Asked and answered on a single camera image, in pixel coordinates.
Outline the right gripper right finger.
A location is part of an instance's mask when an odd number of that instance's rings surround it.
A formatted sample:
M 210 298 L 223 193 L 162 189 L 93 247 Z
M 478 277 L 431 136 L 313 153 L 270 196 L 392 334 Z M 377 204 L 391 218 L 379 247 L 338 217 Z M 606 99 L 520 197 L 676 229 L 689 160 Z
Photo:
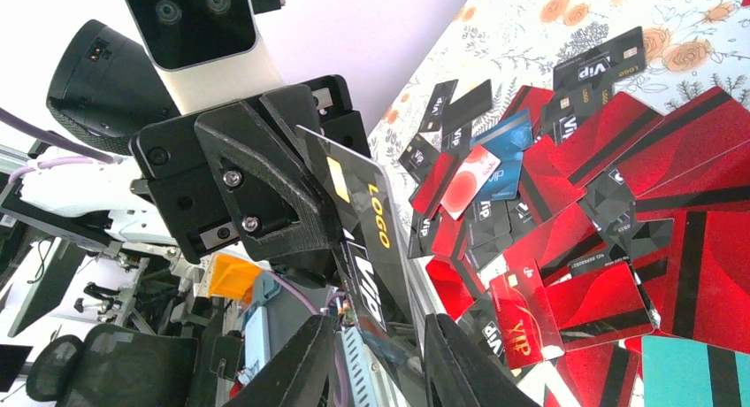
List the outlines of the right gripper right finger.
M 423 369 L 430 406 L 535 406 L 446 314 L 425 316 Z

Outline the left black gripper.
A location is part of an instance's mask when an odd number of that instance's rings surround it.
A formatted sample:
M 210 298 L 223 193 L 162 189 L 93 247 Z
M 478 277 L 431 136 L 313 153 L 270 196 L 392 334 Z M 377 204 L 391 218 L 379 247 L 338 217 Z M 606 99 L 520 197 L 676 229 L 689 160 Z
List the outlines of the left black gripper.
M 296 128 L 370 152 L 339 74 L 149 125 L 129 148 L 186 259 L 238 245 L 308 288 L 341 283 L 341 224 Z

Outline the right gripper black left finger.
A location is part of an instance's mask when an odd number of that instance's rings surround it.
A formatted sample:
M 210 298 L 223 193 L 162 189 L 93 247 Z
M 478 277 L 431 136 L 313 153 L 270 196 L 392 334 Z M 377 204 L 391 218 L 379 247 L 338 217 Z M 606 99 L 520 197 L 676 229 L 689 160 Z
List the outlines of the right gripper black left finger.
M 334 363 L 334 320 L 309 317 L 225 407 L 317 406 Z

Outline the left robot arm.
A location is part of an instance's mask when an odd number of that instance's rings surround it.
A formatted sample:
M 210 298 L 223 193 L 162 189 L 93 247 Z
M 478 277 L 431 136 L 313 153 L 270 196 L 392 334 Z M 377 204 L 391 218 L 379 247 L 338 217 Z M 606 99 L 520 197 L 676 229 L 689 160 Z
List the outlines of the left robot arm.
M 309 288 L 348 277 L 344 234 L 325 177 L 325 142 L 367 155 L 360 113 L 337 74 L 181 115 L 144 49 L 90 20 L 71 40 L 47 108 L 79 142 L 135 164 L 126 208 L 162 226 L 136 243 L 174 245 L 196 265 L 238 246 Z

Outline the red vip card gold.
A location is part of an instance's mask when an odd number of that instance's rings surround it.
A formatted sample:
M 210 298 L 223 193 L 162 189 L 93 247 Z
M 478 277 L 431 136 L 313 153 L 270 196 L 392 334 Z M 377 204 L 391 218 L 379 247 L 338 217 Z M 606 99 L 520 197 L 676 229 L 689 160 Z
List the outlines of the red vip card gold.
M 565 353 L 536 262 L 509 266 L 489 284 L 508 366 L 521 369 Z

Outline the white card red spot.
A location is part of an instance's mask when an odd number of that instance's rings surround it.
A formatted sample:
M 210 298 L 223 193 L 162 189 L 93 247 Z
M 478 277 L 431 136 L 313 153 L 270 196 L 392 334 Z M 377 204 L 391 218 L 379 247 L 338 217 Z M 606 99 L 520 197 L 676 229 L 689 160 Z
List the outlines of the white card red spot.
M 441 199 L 444 212 L 458 220 L 500 164 L 501 160 L 484 146 L 473 148 L 456 170 Z

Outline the teal card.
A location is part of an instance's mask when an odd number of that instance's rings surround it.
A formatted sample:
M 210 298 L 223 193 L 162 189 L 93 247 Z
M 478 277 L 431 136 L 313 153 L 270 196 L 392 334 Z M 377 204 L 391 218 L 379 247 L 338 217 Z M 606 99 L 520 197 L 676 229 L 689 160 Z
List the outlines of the teal card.
M 749 356 L 703 342 L 642 339 L 645 406 L 747 406 Z

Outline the blue card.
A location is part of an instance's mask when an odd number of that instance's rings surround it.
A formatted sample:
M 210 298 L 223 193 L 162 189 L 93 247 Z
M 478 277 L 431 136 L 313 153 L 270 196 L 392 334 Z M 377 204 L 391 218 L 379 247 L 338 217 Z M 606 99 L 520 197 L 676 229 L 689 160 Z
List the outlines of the blue card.
M 532 143 L 532 121 L 528 109 L 515 113 L 471 139 L 471 147 L 481 145 L 501 161 L 475 196 L 475 202 L 517 198 L 524 152 Z

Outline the orange box background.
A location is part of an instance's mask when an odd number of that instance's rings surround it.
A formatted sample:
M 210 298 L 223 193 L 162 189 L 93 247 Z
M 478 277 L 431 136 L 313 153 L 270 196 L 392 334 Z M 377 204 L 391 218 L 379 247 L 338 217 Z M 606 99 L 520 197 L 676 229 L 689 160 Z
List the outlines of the orange box background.
M 252 297 L 256 279 L 263 272 L 256 264 L 227 254 L 216 254 L 210 265 L 207 296 L 241 302 Z

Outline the black mesh office chair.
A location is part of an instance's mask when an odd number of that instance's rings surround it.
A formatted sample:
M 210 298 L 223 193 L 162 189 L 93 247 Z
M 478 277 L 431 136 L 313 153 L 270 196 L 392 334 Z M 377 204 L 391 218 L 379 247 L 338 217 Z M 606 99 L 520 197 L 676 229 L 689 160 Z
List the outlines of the black mesh office chair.
M 33 362 L 26 393 L 56 406 L 184 406 L 199 342 L 114 324 L 59 336 Z

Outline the floral table mat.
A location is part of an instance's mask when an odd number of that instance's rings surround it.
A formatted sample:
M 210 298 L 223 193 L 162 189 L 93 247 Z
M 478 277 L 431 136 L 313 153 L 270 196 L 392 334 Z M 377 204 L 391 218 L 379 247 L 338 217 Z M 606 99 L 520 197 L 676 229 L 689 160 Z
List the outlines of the floral table mat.
M 523 109 L 517 198 L 452 219 Z M 646 336 L 749 356 L 749 0 L 469 0 L 371 147 L 442 314 L 535 406 L 645 406 Z M 511 369 L 489 284 L 529 258 L 565 353 Z

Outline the aluminium rail frame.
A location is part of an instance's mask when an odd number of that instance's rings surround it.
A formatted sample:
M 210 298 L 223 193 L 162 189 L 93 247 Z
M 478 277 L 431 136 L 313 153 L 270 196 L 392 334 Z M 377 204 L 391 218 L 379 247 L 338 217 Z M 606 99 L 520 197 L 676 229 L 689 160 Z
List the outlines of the aluminium rail frame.
M 401 258 L 390 271 L 344 280 L 354 326 L 342 332 L 355 406 L 427 406 L 425 318 L 445 311 L 425 263 Z

